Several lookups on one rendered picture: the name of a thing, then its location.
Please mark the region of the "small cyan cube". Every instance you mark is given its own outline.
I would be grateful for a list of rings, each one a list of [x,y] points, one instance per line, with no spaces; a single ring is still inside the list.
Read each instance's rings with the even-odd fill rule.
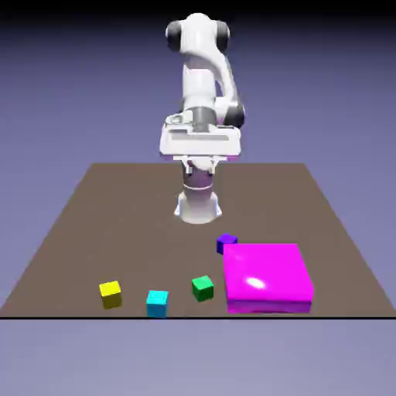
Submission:
[[[152,318],[166,318],[168,298],[167,291],[149,290],[146,299],[146,315]]]

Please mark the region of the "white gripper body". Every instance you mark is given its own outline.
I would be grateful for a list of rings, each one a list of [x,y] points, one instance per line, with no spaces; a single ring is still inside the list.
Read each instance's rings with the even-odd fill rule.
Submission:
[[[191,124],[163,125],[159,143],[162,155],[238,156],[241,153],[239,128],[209,125],[207,131],[194,131]]]

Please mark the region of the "large magenta box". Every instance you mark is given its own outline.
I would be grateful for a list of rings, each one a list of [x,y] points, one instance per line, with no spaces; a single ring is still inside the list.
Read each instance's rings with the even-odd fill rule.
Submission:
[[[229,313],[307,313],[314,287],[297,244],[227,244],[223,253]]]

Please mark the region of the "small yellow cube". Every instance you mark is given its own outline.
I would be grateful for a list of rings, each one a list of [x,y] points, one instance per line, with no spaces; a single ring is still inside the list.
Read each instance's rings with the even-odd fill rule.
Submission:
[[[113,309],[121,306],[121,286],[117,280],[99,284],[99,292],[102,305],[105,309]]]

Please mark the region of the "small purple cube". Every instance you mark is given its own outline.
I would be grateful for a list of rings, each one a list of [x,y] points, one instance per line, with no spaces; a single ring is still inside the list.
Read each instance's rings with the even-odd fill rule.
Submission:
[[[236,244],[238,242],[238,237],[232,234],[221,234],[217,238],[217,253],[224,253],[224,246],[226,244]]]

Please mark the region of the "small green cube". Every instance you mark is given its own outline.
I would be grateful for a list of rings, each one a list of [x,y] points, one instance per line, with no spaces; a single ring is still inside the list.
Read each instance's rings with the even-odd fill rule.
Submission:
[[[214,285],[208,275],[192,279],[192,293],[198,302],[204,302],[214,297]]]

